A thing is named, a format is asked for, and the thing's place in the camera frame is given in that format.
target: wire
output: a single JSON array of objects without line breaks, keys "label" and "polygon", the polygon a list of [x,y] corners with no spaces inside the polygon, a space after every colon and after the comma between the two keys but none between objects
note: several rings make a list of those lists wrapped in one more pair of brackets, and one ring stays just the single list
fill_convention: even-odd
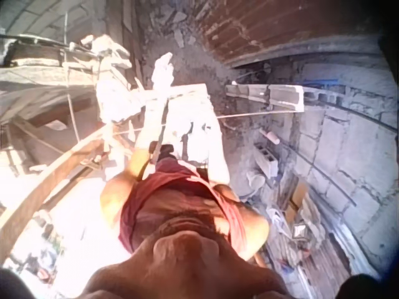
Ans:
[{"label": "wire", "polygon": [[[64,21],[64,43],[67,43],[67,25],[68,25],[68,11],[65,13],[65,21]],[[67,61],[67,52],[64,51],[64,69],[65,69],[65,85],[67,87],[67,98],[68,98],[68,106],[69,106],[69,112],[70,112],[70,118],[72,119],[72,125],[74,127],[74,132],[76,136],[77,142],[80,141],[79,138],[79,133],[77,131],[77,126],[76,126],[76,120],[75,120],[75,113],[74,113],[74,107],[72,106],[72,100],[70,99],[70,93],[69,93],[69,67],[68,67],[68,61]]]},{"label": "wire", "polygon": [[[233,117],[243,117],[243,116],[259,116],[259,115],[267,115],[267,114],[278,114],[278,113],[295,113],[298,111],[294,110],[277,110],[277,111],[263,111],[263,112],[251,112],[251,113],[242,113],[242,114],[230,114],[230,115],[221,115],[217,116],[217,119],[223,119],[223,118],[233,118]],[[166,123],[161,124],[160,126],[164,127],[166,126]],[[141,131],[143,128],[139,129],[134,129],[133,132],[138,132]],[[130,131],[119,131],[116,133],[113,133],[112,136],[115,135],[121,135],[121,134],[127,134]]]}]

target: construction materials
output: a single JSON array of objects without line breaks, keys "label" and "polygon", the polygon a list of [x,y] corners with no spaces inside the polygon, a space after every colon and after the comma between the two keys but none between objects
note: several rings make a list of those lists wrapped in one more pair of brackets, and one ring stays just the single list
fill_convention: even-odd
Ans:
[{"label": "construction materials", "polygon": [[55,160],[37,177],[36,187],[17,206],[6,209],[0,217],[0,264],[9,256],[19,235],[40,208],[46,197],[93,150],[102,145],[102,134],[107,126],[81,140]]},{"label": "construction materials", "polygon": [[269,179],[277,176],[279,162],[267,148],[257,143],[253,146],[253,155],[257,165]]},{"label": "construction materials", "polygon": [[268,103],[280,109],[295,112],[304,111],[304,89],[300,85],[281,84],[235,84],[226,85],[229,97],[247,98],[251,101]]}]

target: stone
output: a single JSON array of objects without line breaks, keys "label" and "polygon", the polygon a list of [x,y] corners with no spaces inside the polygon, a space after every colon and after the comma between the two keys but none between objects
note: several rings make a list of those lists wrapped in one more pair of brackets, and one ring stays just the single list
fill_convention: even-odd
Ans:
[{"label": "stone", "polygon": [[359,234],[368,227],[380,205],[364,188],[356,190],[352,199],[356,202],[356,206],[352,204],[348,206],[344,212],[344,220],[354,234]]},{"label": "stone", "polygon": [[169,21],[170,17],[175,12],[175,10],[169,5],[164,4],[161,6],[160,12],[162,17],[158,18],[157,21],[160,25],[164,26]]},{"label": "stone", "polygon": [[325,200],[334,209],[335,212],[341,213],[349,202],[342,192],[333,184],[330,185],[325,195]]},{"label": "stone", "polygon": [[305,111],[300,116],[300,132],[312,138],[319,137],[324,120],[324,111]]},{"label": "stone", "polygon": [[390,266],[398,247],[398,202],[393,200],[388,206],[381,208],[380,217],[370,225],[363,235],[362,242],[372,264],[381,271]]},{"label": "stone", "polygon": [[337,167],[344,133],[343,125],[327,118],[324,120],[314,164],[330,176]]},{"label": "stone", "polygon": [[333,176],[332,180],[335,184],[339,186],[342,190],[345,191],[346,194],[351,196],[352,192],[356,188],[355,182],[348,176],[346,176],[343,172],[337,171]]},{"label": "stone", "polygon": [[34,0],[26,10],[34,14],[42,14],[56,2],[57,0]]},{"label": "stone", "polygon": [[398,128],[398,112],[381,113],[381,122],[386,123],[394,128]]},{"label": "stone", "polygon": [[29,28],[29,32],[33,34],[39,34],[42,32],[48,25],[53,23],[55,20],[60,18],[60,16],[52,11],[45,12],[40,18],[38,18],[35,23]]},{"label": "stone", "polygon": [[8,34],[17,35],[24,33],[26,29],[28,29],[29,26],[36,20],[36,18],[37,15],[31,12],[22,12],[22,14],[18,17],[18,19],[15,20],[14,24],[8,30]]},{"label": "stone", "polygon": [[336,120],[347,121],[349,113],[341,109],[328,109],[325,115],[331,118],[335,118]]},{"label": "stone", "polygon": [[176,29],[174,32],[175,35],[175,40],[179,46],[179,48],[184,48],[185,47],[185,42],[183,40],[183,34],[181,33],[180,29]]},{"label": "stone", "polygon": [[196,42],[196,38],[193,37],[193,36],[190,36],[190,38],[188,39],[187,44],[193,45],[193,44],[195,44],[195,42]]},{"label": "stone", "polygon": [[314,156],[316,154],[317,141],[310,138],[307,135],[301,134],[299,138],[299,153],[313,162]]},{"label": "stone", "polygon": [[308,162],[306,162],[303,158],[297,155],[294,171],[298,176],[306,178],[309,175],[310,167],[311,165]]},{"label": "stone", "polygon": [[310,174],[307,178],[307,182],[320,194],[323,195],[329,187],[329,180],[326,179],[319,171],[315,168],[310,170]]},{"label": "stone", "polygon": [[181,11],[178,11],[173,18],[173,23],[179,23],[184,21],[187,18],[187,15]]},{"label": "stone", "polygon": [[398,188],[395,136],[394,132],[379,126],[377,138],[369,141],[373,148],[367,160],[364,178],[381,197],[395,192]]},{"label": "stone", "polygon": [[369,172],[367,166],[373,159],[378,126],[357,115],[349,115],[349,120],[347,140],[342,148],[339,168],[352,179],[360,179]]}]

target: concrete wall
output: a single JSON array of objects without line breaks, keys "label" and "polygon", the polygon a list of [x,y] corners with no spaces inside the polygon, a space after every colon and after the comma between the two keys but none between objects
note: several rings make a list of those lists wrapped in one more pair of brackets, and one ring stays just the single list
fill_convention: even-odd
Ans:
[{"label": "concrete wall", "polygon": [[[273,76],[277,81],[337,78],[339,86],[324,87],[344,94],[335,104],[398,128],[396,86],[387,69],[294,62],[276,68]],[[310,162],[290,155],[294,172],[348,225],[371,264],[386,270],[399,236],[397,132],[339,109],[276,115],[270,128]]]}]

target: cable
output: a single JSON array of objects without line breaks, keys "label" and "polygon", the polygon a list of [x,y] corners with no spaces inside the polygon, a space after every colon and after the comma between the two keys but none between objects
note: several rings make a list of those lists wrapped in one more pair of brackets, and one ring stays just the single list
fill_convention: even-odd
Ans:
[{"label": "cable", "polygon": [[[64,43],[67,43],[67,25],[68,25],[68,11],[65,13],[65,21],[64,21]],[[64,69],[65,69],[65,85],[67,87],[67,98],[68,98],[68,106],[69,106],[69,112],[70,112],[70,117],[72,119],[72,125],[74,126],[74,132],[76,136],[77,142],[80,141],[79,138],[79,133],[77,131],[77,126],[76,126],[76,120],[75,120],[75,113],[74,113],[74,107],[72,106],[72,100],[70,99],[70,93],[69,93],[69,67],[67,63],[67,52],[64,51]]]}]

